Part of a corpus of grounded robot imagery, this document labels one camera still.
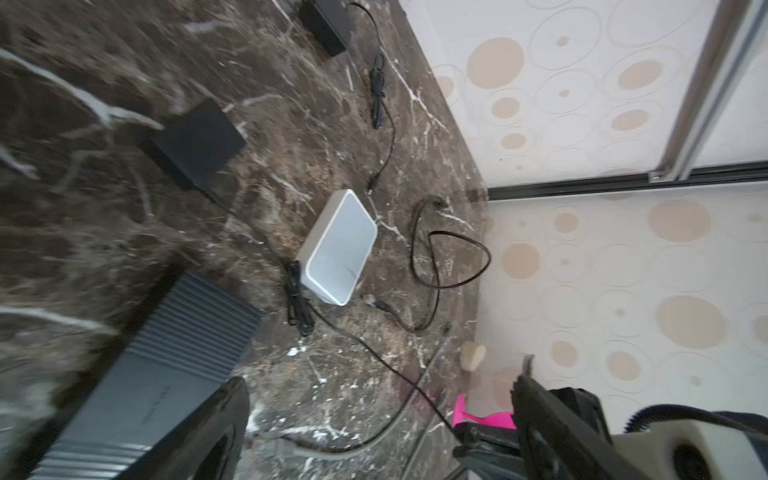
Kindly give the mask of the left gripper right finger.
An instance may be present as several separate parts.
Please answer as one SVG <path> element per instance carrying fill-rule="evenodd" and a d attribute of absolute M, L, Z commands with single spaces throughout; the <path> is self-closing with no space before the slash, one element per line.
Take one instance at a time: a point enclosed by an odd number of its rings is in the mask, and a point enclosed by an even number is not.
<path fill-rule="evenodd" d="M 534 357 L 523 357 L 511 391 L 518 445 L 529 479 L 645 479 L 614 449 L 533 377 Z"/>

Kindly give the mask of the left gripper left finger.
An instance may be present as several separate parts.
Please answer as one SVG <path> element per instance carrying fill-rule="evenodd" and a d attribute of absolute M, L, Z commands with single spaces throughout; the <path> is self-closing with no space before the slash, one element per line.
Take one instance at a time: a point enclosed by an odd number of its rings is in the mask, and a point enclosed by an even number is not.
<path fill-rule="evenodd" d="M 124 479 L 232 479 L 250 412 L 247 385 L 232 377 L 122 472 Z"/>

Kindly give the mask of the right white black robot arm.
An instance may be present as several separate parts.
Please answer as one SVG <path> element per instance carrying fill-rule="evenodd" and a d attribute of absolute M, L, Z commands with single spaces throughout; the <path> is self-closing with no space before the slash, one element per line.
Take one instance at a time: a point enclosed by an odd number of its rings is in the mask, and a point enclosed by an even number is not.
<path fill-rule="evenodd" d="M 552 392 L 616 451 L 652 479 L 764 479 L 767 420 L 739 412 L 709 412 L 684 405 L 645 407 L 621 434 L 607 430 L 599 399 L 583 389 Z M 453 455 L 453 479 L 523 479 L 526 468 L 510 412 L 477 417 L 457 397 L 452 418 L 462 443 Z"/>

